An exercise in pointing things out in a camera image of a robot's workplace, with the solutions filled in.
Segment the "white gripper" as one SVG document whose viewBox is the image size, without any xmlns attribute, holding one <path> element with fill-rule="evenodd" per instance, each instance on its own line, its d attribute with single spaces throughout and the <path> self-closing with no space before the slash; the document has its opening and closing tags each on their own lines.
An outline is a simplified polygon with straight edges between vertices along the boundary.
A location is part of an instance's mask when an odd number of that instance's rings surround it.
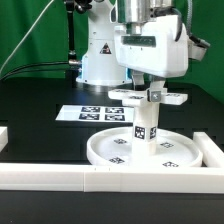
<svg viewBox="0 0 224 224">
<path fill-rule="evenodd" d="M 129 34 L 126 25 L 117 25 L 114 39 L 116 58 L 121 66 L 158 76 L 150 78 L 149 102 L 161 101 L 164 78 L 184 76 L 188 59 L 201 60 L 210 47 L 205 40 L 188 36 L 177 15 L 161 16 L 141 24 L 139 34 Z M 133 73 L 132 80 L 135 90 L 144 87 L 142 73 Z"/>
</svg>

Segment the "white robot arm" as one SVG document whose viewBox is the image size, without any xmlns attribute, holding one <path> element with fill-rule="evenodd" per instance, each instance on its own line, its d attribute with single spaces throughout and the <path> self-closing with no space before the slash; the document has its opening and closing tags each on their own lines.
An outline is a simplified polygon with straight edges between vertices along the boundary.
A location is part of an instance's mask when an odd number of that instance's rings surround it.
<svg viewBox="0 0 224 224">
<path fill-rule="evenodd" d="M 98 87 L 151 76 L 148 100 L 160 102 L 167 78 L 181 77 L 190 59 L 201 60 L 210 44 L 191 32 L 192 14 L 182 19 L 173 0 L 93 0 L 88 14 L 88 50 L 81 81 Z"/>
</svg>

